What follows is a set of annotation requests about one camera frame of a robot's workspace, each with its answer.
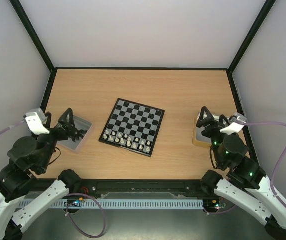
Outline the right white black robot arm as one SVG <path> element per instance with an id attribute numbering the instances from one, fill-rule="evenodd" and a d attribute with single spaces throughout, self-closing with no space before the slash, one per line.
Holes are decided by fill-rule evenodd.
<path id="1" fill-rule="evenodd" d="M 286 198 L 276 189 L 275 177 L 247 156 L 250 149 L 239 136 L 250 125 L 240 113 L 216 118 L 206 106 L 201 108 L 196 127 L 210 139 L 213 167 L 202 177 L 201 191 L 230 201 L 260 222 L 275 240 L 286 240 Z"/>

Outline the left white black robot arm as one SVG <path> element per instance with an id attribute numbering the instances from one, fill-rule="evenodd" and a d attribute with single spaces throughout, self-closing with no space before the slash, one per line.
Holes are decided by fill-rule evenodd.
<path id="1" fill-rule="evenodd" d="M 68 108 L 51 127 L 52 115 L 37 108 L 26 113 L 30 136 L 19 138 L 8 151 L 9 163 L 0 172 L 0 240 L 20 240 L 30 225 L 57 200 L 80 188 L 81 178 L 71 169 L 64 170 L 53 184 L 31 205 L 16 212 L 18 205 L 45 174 L 58 142 L 84 138 L 78 130 L 73 110 Z"/>

